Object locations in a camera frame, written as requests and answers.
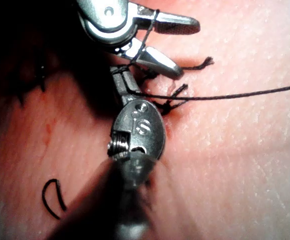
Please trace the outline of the left arm needle driver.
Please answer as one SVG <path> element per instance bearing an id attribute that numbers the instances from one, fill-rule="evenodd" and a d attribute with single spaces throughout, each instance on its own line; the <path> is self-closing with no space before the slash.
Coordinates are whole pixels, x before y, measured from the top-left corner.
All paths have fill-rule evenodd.
<path id="1" fill-rule="evenodd" d="M 159 159 L 165 146 L 165 127 L 160 112 L 145 99 L 127 103 L 113 122 L 107 154 L 141 151 Z"/>

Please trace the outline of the right arm needle driver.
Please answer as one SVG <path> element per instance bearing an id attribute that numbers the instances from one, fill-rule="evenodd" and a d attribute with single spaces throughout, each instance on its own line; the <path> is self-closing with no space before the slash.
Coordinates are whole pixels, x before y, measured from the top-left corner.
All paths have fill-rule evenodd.
<path id="1" fill-rule="evenodd" d="M 78 16 L 86 34 L 108 52 L 138 47 L 138 5 L 128 0 L 78 0 Z"/>

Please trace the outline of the right arm needle driver jaw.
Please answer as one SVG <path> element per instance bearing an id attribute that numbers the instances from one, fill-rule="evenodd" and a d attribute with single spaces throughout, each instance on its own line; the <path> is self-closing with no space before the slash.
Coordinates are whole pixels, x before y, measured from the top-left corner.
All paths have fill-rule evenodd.
<path id="1" fill-rule="evenodd" d="M 116 47 L 114 53 L 131 64 L 140 64 L 173 80 L 179 80 L 184 75 L 183 69 L 170 58 L 135 37 L 126 45 Z"/>
<path id="2" fill-rule="evenodd" d="M 155 32 L 167 35 L 193 35 L 201 30 L 195 18 L 151 9 L 133 2 L 128 3 L 128 15 L 139 30 L 148 30 L 153 26 Z"/>

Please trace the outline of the left arm needle driver jaw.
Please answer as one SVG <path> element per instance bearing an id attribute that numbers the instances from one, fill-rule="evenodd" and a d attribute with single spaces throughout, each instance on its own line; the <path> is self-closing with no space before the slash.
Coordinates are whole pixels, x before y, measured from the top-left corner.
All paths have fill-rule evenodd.
<path id="1" fill-rule="evenodd" d="M 119 105 L 126 105 L 128 103 L 129 93 L 124 82 L 124 74 L 127 73 L 127 71 L 116 66 L 111 66 L 110 73 L 113 78 L 114 95 L 117 103 Z"/>
<path id="2" fill-rule="evenodd" d="M 132 75 L 132 73 L 127 70 L 122 73 L 124 85 L 125 85 L 125 93 L 124 93 L 124 99 L 126 101 L 131 101 L 137 98 L 137 96 L 134 94 L 135 92 L 138 92 L 138 84 Z"/>

